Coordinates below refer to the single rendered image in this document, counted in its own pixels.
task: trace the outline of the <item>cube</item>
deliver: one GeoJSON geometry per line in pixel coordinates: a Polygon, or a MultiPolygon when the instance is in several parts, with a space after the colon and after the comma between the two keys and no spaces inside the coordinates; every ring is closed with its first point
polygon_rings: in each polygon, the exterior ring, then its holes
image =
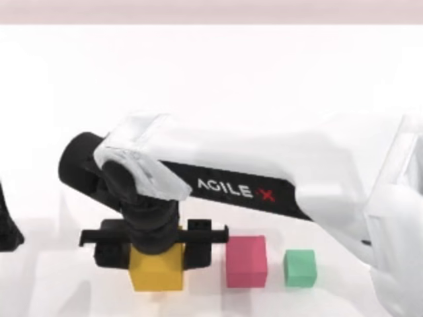
{"type": "Polygon", "coordinates": [[[137,292],[181,291],[183,245],[176,243],[162,254],[149,255],[131,246],[129,273],[137,292]]]}
{"type": "Polygon", "coordinates": [[[226,244],[226,284],[229,288],[266,286],[268,263],[264,236],[232,236],[226,244]]]}
{"type": "Polygon", "coordinates": [[[287,287],[313,287],[317,279],[313,250],[287,250],[284,258],[287,287]]]}

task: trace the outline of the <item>white robotic arm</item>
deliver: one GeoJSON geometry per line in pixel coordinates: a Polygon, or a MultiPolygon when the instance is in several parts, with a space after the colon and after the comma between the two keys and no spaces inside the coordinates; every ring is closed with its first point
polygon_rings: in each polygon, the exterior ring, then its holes
{"type": "Polygon", "coordinates": [[[139,195],[193,195],[311,219],[372,267],[393,316],[421,317],[422,132],[407,118],[345,115],[306,132],[257,136],[137,114],[94,160],[100,169],[110,160],[123,165],[139,195]]]}

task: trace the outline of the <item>small green block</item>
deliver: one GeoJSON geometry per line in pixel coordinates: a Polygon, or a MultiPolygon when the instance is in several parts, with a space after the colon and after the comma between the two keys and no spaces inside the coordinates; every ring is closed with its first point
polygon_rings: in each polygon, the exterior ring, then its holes
{"type": "Polygon", "coordinates": [[[313,287],[317,279],[316,257],[313,250],[287,250],[284,258],[287,287],[313,287]]]}

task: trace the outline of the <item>white background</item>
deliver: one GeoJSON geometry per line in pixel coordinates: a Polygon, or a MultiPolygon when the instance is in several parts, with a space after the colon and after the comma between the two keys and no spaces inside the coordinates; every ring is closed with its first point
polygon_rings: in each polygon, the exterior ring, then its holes
{"type": "Polygon", "coordinates": [[[135,294],[125,271],[77,247],[82,228],[116,215],[62,186],[58,160],[78,133],[104,135],[140,109],[267,131],[339,111],[420,112],[422,56],[421,27],[0,28],[0,175],[27,239],[0,255],[0,316],[387,317],[368,268],[318,226],[196,199],[185,218],[266,235],[267,287],[225,289],[216,247],[183,292],[135,294]],[[286,248],[316,251],[315,288],[283,287],[286,248]]]}

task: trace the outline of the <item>pink cube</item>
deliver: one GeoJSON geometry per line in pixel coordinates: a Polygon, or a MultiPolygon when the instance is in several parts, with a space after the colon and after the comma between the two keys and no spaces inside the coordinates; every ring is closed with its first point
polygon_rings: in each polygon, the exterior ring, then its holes
{"type": "Polygon", "coordinates": [[[266,286],[266,238],[231,236],[226,244],[226,285],[230,288],[266,286]]]}

